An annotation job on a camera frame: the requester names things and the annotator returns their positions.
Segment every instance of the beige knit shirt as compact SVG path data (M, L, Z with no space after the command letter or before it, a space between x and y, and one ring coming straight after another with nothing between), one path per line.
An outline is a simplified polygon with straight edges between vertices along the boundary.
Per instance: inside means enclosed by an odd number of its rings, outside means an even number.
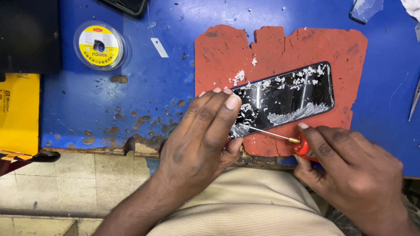
M290 173L230 167L148 236L329 236L344 234L321 216Z

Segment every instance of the screwdriver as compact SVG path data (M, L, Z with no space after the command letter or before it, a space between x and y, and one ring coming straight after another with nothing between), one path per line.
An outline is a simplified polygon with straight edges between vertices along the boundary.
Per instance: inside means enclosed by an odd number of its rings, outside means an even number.
M278 135L278 134L273 134L273 133L267 132L267 131L259 129L259 128L254 128L252 126L247 126L247 125L244 125L244 124L241 124L241 125L243 127L247 127L247 128L259 131L259 132L263 132L263 133L266 133L266 134L271 134L271 135L274 135L274 136L282 138L282 139L287 139L289 142L294 143L294 144L300 144L301 143L300 139L288 138L288 137L285 137L285 136L281 136L281 135Z
M246 127L246 128L250 128L250 129L253 129L253 130L256 130L256 131L260 131L260 132L263 132L263 133L266 133L266 134L270 134L270 135L273 135L273 136L276 136L276 137L279 137L279 138L282 138L282 139L287 139L289 142L293 143L294 152L297 155L299 155L301 158L311 160L311 161L315 161L315 162L319 162L318 159L316 158L315 154L312 152L311 148L309 147L309 144L306 141L306 138L303 137L302 134L296 135L296 138L288 138L288 137L285 137L285 136L281 136L281 135L278 135L278 134L273 134L273 133L267 132L265 130L254 128L252 126L247 126L247 125L244 125L244 124L241 124L241 125Z

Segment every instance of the white cloth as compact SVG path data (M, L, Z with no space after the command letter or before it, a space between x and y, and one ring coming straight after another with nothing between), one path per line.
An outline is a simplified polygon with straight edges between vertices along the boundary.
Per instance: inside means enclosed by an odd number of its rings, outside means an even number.
M420 1L419 0L401 0L402 5L410 16L413 16L420 22Z

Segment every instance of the man's right hand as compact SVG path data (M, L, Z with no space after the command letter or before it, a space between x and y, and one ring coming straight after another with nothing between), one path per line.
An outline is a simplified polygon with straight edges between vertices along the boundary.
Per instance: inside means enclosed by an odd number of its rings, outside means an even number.
M402 163L359 132L299 124L326 173L297 157L294 174L368 235L417 235L401 199Z

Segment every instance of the hand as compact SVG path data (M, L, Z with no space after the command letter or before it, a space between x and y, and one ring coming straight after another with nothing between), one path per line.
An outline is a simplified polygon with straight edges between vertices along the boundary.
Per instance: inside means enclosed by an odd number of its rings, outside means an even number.
M191 102L164 144L156 174L164 176L185 199L203 191L239 159L243 138L231 140L226 149L223 144L241 104L230 89L203 92Z
M326 173L297 157L295 176L366 234L403 235L394 232L410 224L401 199L402 163L359 132L304 123L299 129Z

